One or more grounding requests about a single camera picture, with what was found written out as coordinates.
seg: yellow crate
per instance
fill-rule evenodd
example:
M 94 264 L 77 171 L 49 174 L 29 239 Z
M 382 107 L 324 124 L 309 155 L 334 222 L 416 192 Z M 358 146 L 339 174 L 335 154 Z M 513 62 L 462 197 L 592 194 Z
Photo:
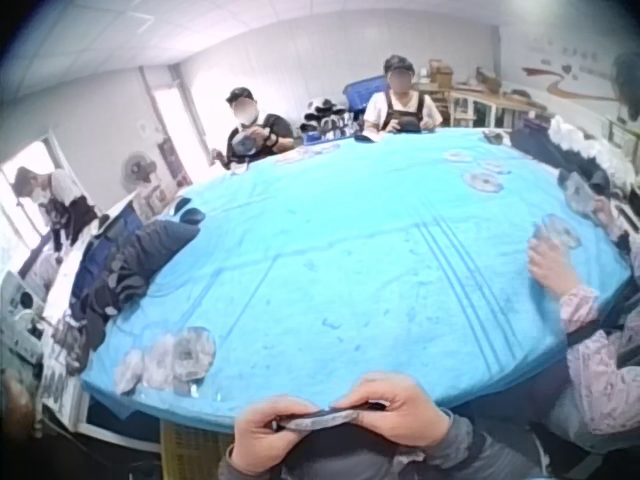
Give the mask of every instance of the yellow crate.
M 233 436 L 162 421 L 160 442 L 164 480 L 213 480 Z

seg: ceiling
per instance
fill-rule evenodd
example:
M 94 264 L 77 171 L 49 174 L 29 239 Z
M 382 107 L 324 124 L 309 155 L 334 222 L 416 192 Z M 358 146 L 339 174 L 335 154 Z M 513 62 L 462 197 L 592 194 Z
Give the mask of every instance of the ceiling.
M 50 0 L 3 59 L 0 93 L 15 99 L 83 76 L 179 62 L 247 30 L 307 15 L 395 8 L 517 25 L 562 22 L 589 0 Z

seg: dark apron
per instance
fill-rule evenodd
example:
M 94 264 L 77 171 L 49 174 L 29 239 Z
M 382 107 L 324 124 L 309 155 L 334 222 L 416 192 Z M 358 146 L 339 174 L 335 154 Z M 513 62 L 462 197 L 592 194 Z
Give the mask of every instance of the dark apron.
M 382 123 L 381 130 L 386 130 L 391 120 L 400 120 L 401 118 L 414 118 L 418 121 L 418 123 L 422 123 L 422 111 L 424 110 L 424 95 L 418 93 L 418 111 L 417 112 L 405 112 L 404 110 L 394 110 L 393 102 L 391 101 L 391 93 L 389 91 L 385 92 L 385 97 L 387 98 L 387 116 Z

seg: blue tablecloth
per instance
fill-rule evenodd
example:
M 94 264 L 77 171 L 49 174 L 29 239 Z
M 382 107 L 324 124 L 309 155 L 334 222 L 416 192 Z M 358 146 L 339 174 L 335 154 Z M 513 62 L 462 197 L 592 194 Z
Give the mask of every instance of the blue tablecloth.
M 605 234 L 567 208 L 553 174 L 478 131 L 337 145 L 190 187 L 192 206 L 207 213 L 202 231 L 139 308 L 109 326 L 83 375 L 89 392 L 123 414 L 228 429 L 265 396 L 326 406 L 361 374 L 396 370 L 452 406 L 564 354 L 557 305 L 526 268 L 544 215 L 577 232 L 572 261 L 603 298 L 629 275 Z M 451 150 L 471 162 L 447 161 Z M 498 176 L 499 193 L 463 180 L 487 160 L 511 171 Z M 217 344 L 197 398 L 143 386 L 133 397 L 113 393 L 130 349 L 187 326 L 209 328 Z

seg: gray jacket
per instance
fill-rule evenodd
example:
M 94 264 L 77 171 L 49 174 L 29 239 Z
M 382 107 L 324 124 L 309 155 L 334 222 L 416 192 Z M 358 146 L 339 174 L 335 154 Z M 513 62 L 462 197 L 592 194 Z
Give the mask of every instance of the gray jacket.
M 520 430 L 523 436 L 530 434 Z M 419 461 L 404 462 L 402 467 L 387 474 L 378 470 L 373 476 L 361 476 L 375 480 L 525 480 L 541 478 L 539 459 L 528 459 L 520 453 L 498 443 L 485 433 L 476 431 L 469 420 L 453 416 L 451 428 L 446 437 L 435 447 L 422 452 Z M 225 458 L 219 469 L 219 480 L 272 480 L 291 478 L 282 474 L 281 468 L 258 476 L 247 476 L 238 472 Z M 358 474 L 346 474 L 346 478 L 356 478 Z M 307 477 L 293 477 L 295 480 L 311 480 Z M 313 475 L 313 480 L 324 480 Z M 340 480 L 332 476 L 331 480 Z

